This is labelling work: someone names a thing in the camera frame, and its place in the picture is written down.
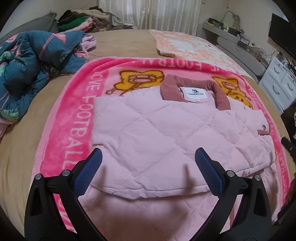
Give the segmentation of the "pink quilted jacket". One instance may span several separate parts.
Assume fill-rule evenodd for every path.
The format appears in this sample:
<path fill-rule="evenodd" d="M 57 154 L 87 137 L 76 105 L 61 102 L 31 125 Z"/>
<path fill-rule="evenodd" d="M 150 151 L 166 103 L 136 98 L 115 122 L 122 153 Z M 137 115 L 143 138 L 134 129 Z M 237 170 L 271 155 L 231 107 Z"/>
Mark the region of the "pink quilted jacket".
<path fill-rule="evenodd" d="M 190 240 L 217 203 L 195 163 L 203 148 L 241 177 L 259 174 L 271 216 L 280 209 L 269 123 L 210 80 L 168 75 L 161 85 L 94 101 L 92 145 L 102 165 L 80 202 L 107 240 Z"/>

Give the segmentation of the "pile of folded clothes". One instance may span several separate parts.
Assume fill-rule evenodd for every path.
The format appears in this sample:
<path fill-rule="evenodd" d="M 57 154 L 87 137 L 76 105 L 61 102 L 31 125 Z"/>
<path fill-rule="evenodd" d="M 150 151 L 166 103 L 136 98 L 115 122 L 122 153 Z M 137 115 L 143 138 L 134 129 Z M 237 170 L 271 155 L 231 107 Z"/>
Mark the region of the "pile of folded clothes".
<path fill-rule="evenodd" d="M 98 6 L 88 10 L 67 10 L 56 21 L 59 32 L 71 32 L 81 30 L 85 33 L 98 33 L 112 30 L 137 29 L 136 26 L 124 23 L 116 15 L 104 12 Z"/>

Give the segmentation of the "white drawer chest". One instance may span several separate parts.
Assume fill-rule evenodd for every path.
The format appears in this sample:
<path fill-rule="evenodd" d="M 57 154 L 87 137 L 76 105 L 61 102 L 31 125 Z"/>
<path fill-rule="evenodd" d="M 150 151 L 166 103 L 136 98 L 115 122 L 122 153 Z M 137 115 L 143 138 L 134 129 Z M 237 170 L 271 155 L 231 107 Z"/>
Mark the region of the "white drawer chest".
<path fill-rule="evenodd" d="M 258 85 L 279 115 L 295 102 L 295 76 L 276 57 L 272 57 Z"/>

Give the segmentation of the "tan bed sheet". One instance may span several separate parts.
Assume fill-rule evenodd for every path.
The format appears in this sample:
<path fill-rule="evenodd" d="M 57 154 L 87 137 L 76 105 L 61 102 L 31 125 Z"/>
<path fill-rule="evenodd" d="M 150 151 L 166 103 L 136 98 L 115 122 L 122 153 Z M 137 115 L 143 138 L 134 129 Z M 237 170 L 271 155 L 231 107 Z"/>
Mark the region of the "tan bed sheet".
<path fill-rule="evenodd" d="M 109 31 L 93 36 L 97 45 L 89 54 L 91 60 L 160 56 L 158 42 L 148 30 Z M 49 113 L 70 78 L 64 75 L 51 80 L 33 99 L 26 115 L 10 125 L 1 139 L 1 218 L 8 218 L 21 235 L 37 147 Z"/>

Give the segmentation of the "pink cartoon fleece blanket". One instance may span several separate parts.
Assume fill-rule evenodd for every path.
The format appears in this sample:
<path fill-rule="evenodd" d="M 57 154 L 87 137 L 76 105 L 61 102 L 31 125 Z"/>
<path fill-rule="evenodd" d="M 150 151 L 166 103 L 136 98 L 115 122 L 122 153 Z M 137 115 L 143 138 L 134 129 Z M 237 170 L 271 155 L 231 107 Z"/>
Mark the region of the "pink cartoon fleece blanket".
<path fill-rule="evenodd" d="M 216 82 L 227 96 L 239 97 L 252 109 L 263 112 L 276 152 L 281 208 L 290 187 L 290 175 L 274 120 L 245 78 L 198 61 L 108 57 L 85 64 L 66 84 L 50 112 L 37 149 L 33 172 L 44 176 L 57 175 L 73 168 L 92 152 L 95 148 L 91 137 L 97 97 L 122 96 L 133 90 L 159 86 L 168 75 Z"/>

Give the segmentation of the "grey bed footboard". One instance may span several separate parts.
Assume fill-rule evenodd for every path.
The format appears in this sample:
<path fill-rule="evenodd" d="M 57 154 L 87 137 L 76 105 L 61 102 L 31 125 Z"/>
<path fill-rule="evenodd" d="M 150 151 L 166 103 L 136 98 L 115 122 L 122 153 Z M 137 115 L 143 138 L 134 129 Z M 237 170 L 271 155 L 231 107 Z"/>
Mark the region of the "grey bed footboard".
<path fill-rule="evenodd" d="M 266 68 L 254 56 L 240 48 L 234 42 L 223 37 L 217 38 L 217 48 L 231 57 L 240 67 L 242 67 L 258 84 L 263 77 Z"/>

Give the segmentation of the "black television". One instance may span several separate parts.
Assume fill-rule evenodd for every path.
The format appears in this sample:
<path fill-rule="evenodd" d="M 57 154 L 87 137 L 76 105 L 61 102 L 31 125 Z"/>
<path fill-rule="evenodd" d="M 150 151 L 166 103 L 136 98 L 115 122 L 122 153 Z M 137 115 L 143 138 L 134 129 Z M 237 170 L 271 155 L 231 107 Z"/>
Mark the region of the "black television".
<path fill-rule="evenodd" d="M 295 59 L 295 30 L 290 22 L 272 14 L 268 36 Z"/>

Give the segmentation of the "orange white checkered blanket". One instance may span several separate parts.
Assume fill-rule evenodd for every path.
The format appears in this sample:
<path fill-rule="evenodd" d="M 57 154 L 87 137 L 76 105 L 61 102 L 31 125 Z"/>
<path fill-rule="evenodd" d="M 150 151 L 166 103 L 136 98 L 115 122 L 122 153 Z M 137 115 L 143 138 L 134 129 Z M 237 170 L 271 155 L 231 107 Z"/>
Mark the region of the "orange white checkered blanket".
<path fill-rule="evenodd" d="M 251 78 L 231 57 L 203 38 L 181 32 L 149 30 L 149 33 L 161 56 L 204 62 Z"/>

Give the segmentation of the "navy floral duvet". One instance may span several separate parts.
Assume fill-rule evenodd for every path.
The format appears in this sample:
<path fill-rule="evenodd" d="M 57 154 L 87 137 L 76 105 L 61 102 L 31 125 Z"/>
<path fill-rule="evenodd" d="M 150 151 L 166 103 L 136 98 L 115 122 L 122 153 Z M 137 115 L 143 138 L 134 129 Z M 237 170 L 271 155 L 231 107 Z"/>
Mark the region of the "navy floral duvet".
<path fill-rule="evenodd" d="M 1 44 L 1 133 L 20 121 L 35 96 L 57 75 L 76 73 L 96 46 L 83 31 L 32 30 Z"/>

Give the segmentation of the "white striped curtain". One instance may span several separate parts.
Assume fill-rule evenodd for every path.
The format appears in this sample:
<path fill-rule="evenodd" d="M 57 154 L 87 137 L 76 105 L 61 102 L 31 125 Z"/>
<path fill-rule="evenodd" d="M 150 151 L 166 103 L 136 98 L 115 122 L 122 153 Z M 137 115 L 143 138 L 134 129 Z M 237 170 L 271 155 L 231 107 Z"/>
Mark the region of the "white striped curtain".
<path fill-rule="evenodd" d="M 197 33 L 201 1 L 99 1 L 99 7 L 111 13 L 113 23 L 136 26 L 141 30 Z"/>

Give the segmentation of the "grey pillow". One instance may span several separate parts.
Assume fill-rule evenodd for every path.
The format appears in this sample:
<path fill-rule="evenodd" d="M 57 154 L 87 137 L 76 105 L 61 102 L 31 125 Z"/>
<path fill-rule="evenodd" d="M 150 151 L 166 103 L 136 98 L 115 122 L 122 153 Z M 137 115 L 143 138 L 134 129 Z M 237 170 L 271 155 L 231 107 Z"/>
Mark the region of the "grey pillow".
<path fill-rule="evenodd" d="M 29 22 L 26 22 L 17 28 L 11 30 L 6 35 L 1 37 L 1 44 L 4 43 L 10 37 L 19 34 L 21 32 L 27 32 L 31 30 L 40 30 L 45 32 L 58 33 L 58 28 L 56 24 L 57 14 L 53 11 L 48 14 L 41 16 L 39 18 L 33 19 Z"/>

